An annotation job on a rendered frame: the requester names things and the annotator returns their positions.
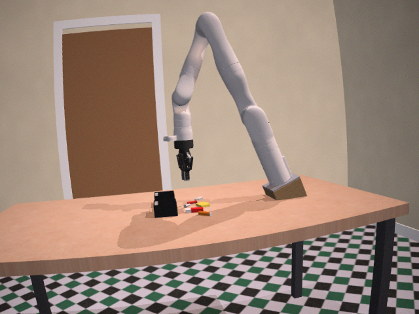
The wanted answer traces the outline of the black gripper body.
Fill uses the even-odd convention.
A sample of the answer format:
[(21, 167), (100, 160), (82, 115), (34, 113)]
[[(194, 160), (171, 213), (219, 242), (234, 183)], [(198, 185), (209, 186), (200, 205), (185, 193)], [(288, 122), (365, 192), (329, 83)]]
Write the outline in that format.
[[(183, 154), (183, 161), (186, 162), (187, 152), (190, 155), (190, 148), (193, 148), (193, 139), (185, 141), (174, 141), (174, 148), (179, 149), (179, 153)], [(181, 148), (181, 149), (180, 149)]]

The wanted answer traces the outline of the red and white eraser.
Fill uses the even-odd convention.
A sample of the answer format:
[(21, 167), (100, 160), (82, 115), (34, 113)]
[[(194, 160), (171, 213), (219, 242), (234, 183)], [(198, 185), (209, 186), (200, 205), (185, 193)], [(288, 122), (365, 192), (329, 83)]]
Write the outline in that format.
[(185, 212), (186, 213), (197, 213), (199, 211), (204, 211), (203, 207), (193, 207), (193, 208), (186, 208)]

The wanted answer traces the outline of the yellow flat square pad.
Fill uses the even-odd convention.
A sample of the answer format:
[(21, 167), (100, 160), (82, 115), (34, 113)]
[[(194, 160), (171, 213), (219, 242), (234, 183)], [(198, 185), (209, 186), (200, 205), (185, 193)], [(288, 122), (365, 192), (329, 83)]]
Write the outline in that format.
[(200, 203), (196, 203), (196, 206), (198, 207), (210, 207), (210, 203), (206, 203), (206, 202), (200, 202)]

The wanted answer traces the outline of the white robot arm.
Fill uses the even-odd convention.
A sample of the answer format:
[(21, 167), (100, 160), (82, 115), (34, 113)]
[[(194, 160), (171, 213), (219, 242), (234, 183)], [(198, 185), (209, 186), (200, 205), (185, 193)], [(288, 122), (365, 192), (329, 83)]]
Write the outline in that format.
[(204, 12), (197, 20), (191, 49), (172, 94), (174, 136), (164, 136), (163, 140), (193, 139), (189, 101), (208, 44), (211, 46), (216, 68), (236, 103), (240, 117), (242, 116), (242, 123), (247, 129), (270, 186), (287, 182), (292, 174), (285, 157), (278, 148), (268, 118), (251, 96), (244, 71), (214, 13)]

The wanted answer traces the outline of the black three-compartment bin rack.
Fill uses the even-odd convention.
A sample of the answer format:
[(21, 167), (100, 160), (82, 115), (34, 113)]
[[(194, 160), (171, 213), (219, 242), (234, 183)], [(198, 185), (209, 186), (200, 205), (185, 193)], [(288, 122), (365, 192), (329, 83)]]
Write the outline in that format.
[[(169, 194), (169, 195), (168, 195)], [(155, 218), (178, 216), (177, 202), (174, 191), (155, 192), (154, 194)]]

